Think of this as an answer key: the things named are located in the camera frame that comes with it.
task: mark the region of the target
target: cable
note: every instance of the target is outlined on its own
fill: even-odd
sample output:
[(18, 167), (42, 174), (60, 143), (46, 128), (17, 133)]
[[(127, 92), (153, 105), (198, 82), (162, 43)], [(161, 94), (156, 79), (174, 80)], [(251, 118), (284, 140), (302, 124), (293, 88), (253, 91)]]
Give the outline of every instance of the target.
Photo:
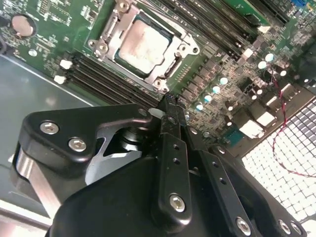
[(7, 50), (7, 46), (6, 46), (6, 43), (0, 33), (0, 55), (1, 54), (4, 54)]
[(276, 143), (277, 143), (277, 137), (279, 137), (279, 135), (287, 128), (287, 117), (286, 117), (286, 111), (285, 111), (285, 102), (284, 102), (284, 99), (283, 99), (283, 92), (282, 90), (280, 89), (280, 86), (277, 82), (277, 79), (274, 78), (274, 84), (275, 84), (275, 87), (278, 89), (278, 97), (279, 99), (281, 100), (281, 110), (282, 110), (282, 113), (283, 113), (283, 124), (280, 128), (280, 130), (276, 133), (276, 136), (274, 137), (273, 139), (273, 143), (272, 143), (272, 152), (273, 152), (273, 157), (274, 159), (276, 160), (276, 162), (283, 168), (285, 169), (287, 172), (291, 173), (291, 174), (296, 174), (296, 175), (299, 175), (299, 176), (303, 176), (303, 177), (306, 177), (306, 178), (316, 178), (316, 175), (308, 175), (308, 174), (301, 174), (301, 173), (298, 173), (294, 170), (290, 170), (288, 168), (285, 167), (285, 165), (283, 164), (282, 161), (280, 161), (278, 158), (277, 158), (277, 155), (276, 155)]

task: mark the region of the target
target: red wire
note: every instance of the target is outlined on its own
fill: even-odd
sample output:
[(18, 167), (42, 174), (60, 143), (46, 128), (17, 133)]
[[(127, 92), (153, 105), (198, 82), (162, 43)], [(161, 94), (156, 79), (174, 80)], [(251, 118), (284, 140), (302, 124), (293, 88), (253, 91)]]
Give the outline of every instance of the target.
[(303, 177), (307, 177), (307, 178), (316, 178), (316, 175), (308, 175), (308, 174), (301, 174), (301, 173), (298, 173), (294, 170), (289, 170), (288, 168), (285, 167), (285, 165), (283, 164), (282, 161), (280, 161), (278, 158), (277, 158), (277, 155), (276, 155), (276, 152), (275, 152), (275, 147), (276, 147), (276, 143), (277, 143), (277, 137), (279, 137), (279, 135), (287, 128), (287, 117), (286, 117), (286, 111), (285, 111), (285, 102), (284, 102), (284, 99), (282, 97), (283, 95), (283, 92), (282, 90), (280, 89), (279, 85), (278, 85), (278, 82), (277, 82), (277, 79), (274, 79), (274, 83), (275, 83), (275, 86), (276, 88), (278, 89), (279, 91), (279, 94), (278, 94), (278, 97), (279, 99), (281, 100), (281, 109), (282, 109), (282, 113), (283, 113), (283, 118), (284, 118), (284, 121), (283, 121), (283, 124), (280, 128), (280, 130), (276, 133), (276, 136), (274, 137), (273, 139), (273, 144), (272, 144), (272, 151), (273, 151), (273, 157), (274, 159), (276, 160), (276, 162), (283, 168), (285, 169), (287, 172), (289, 173), (292, 173), (292, 174), (296, 174), (296, 175), (299, 175), (299, 176), (303, 176)]

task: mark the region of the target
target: capacitor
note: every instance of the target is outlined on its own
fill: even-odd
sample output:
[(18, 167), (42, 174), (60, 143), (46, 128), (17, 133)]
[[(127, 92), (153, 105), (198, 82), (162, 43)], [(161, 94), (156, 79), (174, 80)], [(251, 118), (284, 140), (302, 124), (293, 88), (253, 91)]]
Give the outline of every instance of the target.
[(26, 14), (15, 14), (11, 18), (11, 28), (21, 38), (32, 37), (37, 33), (35, 21)]
[(262, 95), (263, 93), (263, 90), (258, 85), (255, 85), (253, 87), (253, 90), (256, 92), (257, 95)]
[(265, 57), (265, 60), (267, 61), (267, 62), (272, 62), (273, 60), (274, 60), (274, 55), (273, 55), (273, 53), (268, 53), (267, 55), (266, 55), (266, 57)]
[(215, 94), (219, 94), (221, 92), (221, 88), (218, 85), (213, 85), (212, 90)]
[(203, 95), (203, 97), (204, 97), (204, 101), (205, 101), (206, 103), (209, 103), (209, 102), (212, 101), (212, 96), (211, 96), (210, 93), (205, 93), (205, 94)]
[(196, 109), (198, 111), (202, 111), (204, 108), (203, 104), (201, 102), (196, 102)]
[(232, 111), (234, 109), (234, 104), (230, 101), (226, 101), (225, 106), (228, 109), (228, 111)]
[(275, 72), (278, 73), (281, 77), (285, 76), (287, 73), (286, 70), (284, 70), (279, 65), (274, 65), (273, 68), (274, 68)]
[(231, 119), (228, 116), (224, 117), (224, 121), (228, 127), (233, 125)]
[(186, 119), (186, 121), (190, 120), (190, 113), (188, 111), (184, 113), (184, 118)]
[(253, 91), (253, 90), (251, 90), (251, 91), (249, 91), (248, 92), (248, 95), (250, 96), (250, 98), (252, 99), (252, 100), (255, 100), (255, 99), (257, 99), (257, 95), (256, 95), (256, 93)]
[(259, 69), (265, 69), (267, 67), (267, 62), (266, 61), (261, 61), (258, 63), (258, 68)]
[(219, 83), (220, 83), (221, 85), (226, 85), (226, 84), (228, 83), (228, 78), (226, 78), (226, 77), (221, 77), (221, 78), (219, 79)]
[(208, 138), (209, 137), (209, 132), (204, 132), (203, 137)]

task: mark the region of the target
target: chip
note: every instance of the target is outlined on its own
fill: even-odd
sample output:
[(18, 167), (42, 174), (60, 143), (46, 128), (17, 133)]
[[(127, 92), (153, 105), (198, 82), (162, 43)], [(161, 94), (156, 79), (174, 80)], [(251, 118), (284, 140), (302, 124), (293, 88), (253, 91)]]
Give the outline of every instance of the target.
[(129, 65), (149, 74), (160, 65), (169, 40), (141, 20), (136, 20), (121, 45), (119, 57)]

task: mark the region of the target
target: blue connector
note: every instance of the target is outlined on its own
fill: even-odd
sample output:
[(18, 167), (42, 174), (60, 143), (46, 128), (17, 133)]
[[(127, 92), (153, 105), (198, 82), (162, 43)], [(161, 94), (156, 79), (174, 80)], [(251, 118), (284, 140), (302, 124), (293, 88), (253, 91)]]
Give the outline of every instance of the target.
[(304, 0), (291, 0), (291, 2), (298, 7), (306, 6), (306, 1)]

